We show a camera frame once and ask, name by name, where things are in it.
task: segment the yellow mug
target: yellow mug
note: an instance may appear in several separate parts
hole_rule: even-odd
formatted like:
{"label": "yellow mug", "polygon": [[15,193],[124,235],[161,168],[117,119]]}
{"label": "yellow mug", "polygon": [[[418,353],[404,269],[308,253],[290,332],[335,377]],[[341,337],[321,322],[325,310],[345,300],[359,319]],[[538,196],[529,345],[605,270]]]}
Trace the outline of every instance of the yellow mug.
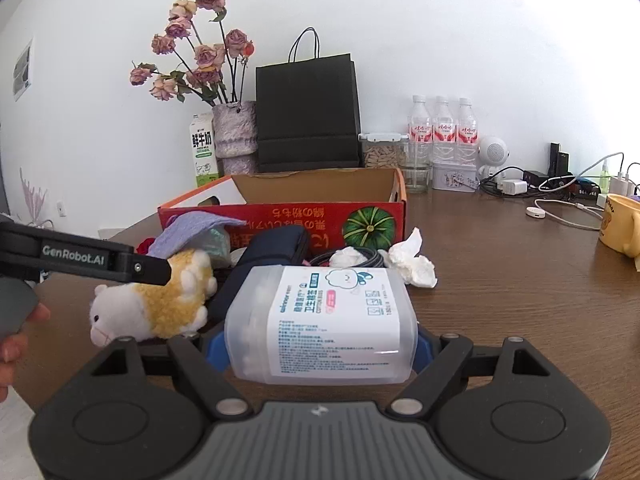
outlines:
{"label": "yellow mug", "polygon": [[604,205],[600,241],[619,253],[640,254],[640,202],[609,193]]}

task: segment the coiled black cable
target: coiled black cable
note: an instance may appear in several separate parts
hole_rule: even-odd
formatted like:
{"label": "coiled black cable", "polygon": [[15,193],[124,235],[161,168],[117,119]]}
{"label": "coiled black cable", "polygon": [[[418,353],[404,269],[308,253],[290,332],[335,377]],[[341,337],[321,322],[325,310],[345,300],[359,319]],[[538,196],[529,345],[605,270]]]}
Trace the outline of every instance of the coiled black cable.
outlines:
{"label": "coiled black cable", "polygon": [[[385,261],[378,251],[373,249],[369,249],[368,247],[354,247],[362,256],[364,256],[367,261],[362,262],[361,264],[354,265],[353,267],[384,267]],[[335,251],[327,251],[322,254],[318,254],[309,260],[309,264],[312,267],[319,267],[322,264],[327,263],[331,257],[335,254]]]}

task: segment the green pumpkin picture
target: green pumpkin picture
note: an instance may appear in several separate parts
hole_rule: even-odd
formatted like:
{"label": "green pumpkin picture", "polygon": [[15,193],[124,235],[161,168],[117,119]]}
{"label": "green pumpkin picture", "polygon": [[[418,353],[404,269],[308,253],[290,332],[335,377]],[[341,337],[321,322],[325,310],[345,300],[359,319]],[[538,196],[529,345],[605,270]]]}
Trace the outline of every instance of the green pumpkin picture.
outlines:
{"label": "green pumpkin picture", "polygon": [[396,237],[396,220],[379,207],[363,207],[351,213],[342,225],[347,245],[388,250]]}

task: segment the black paper bag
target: black paper bag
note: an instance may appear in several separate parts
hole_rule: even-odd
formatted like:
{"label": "black paper bag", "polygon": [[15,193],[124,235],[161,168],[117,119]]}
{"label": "black paper bag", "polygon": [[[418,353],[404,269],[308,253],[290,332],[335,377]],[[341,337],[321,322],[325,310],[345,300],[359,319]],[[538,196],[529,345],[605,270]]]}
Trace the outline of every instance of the black paper bag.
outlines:
{"label": "black paper bag", "polygon": [[313,59],[296,62],[294,54],[256,69],[260,172],[360,165],[354,63],[350,54],[319,57],[316,47]]}

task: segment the yellow and white plush toy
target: yellow and white plush toy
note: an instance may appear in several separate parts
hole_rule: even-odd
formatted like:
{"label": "yellow and white plush toy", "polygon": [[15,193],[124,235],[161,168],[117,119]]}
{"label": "yellow and white plush toy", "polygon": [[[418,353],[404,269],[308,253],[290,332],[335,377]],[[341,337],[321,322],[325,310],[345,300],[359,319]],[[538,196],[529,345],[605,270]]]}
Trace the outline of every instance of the yellow and white plush toy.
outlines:
{"label": "yellow and white plush toy", "polygon": [[168,259],[171,280],[166,285],[127,283],[98,285],[90,310],[91,341],[107,346],[120,336],[136,341],[153,337],[169,339],[195,332],[207,322],[205,300],[213,296],[218,282],[209,255],[189,249]]}

